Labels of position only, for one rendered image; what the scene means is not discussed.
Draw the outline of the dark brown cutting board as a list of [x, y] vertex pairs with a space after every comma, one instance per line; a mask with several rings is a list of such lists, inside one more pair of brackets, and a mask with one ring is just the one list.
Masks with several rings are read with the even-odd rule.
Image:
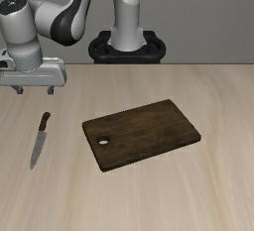
[[85, 121], [82, 129], [103, 172], [201, 139], [194, 125], [170, 99]]

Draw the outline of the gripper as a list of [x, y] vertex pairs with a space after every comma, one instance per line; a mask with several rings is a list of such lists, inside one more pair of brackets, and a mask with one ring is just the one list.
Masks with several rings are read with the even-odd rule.
[[43, 58], [42, 64], [33, 71], [19, 71], [6, 49], [0, 50], [0, 85], [12, 86], [22, 94], [22, 86], [48, 86], [47, 93], [54, 94], [54, 86], [66, 83], [64, 62], [59, 58]]

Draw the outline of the brown-handled kitchen knife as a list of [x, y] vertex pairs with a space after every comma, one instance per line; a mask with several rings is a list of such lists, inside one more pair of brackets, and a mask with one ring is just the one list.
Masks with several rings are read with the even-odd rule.
[[50, 117], [51, 117], [51, 113], [45, 112], [41, 118], [37, 138], [35, 141], [33, 152], [31, 154], [31, 160], [30, 160], [30, 169], [31, 170], [37, 164], [37, 161], [38, 161], [39, 156], [40, 156], [42, 149], [43, 149], [44, 142], [46, 141], [46, 136], [47, 136], [46, 128], [47, 128], [47, 123], [48, 123], [48, 120]]

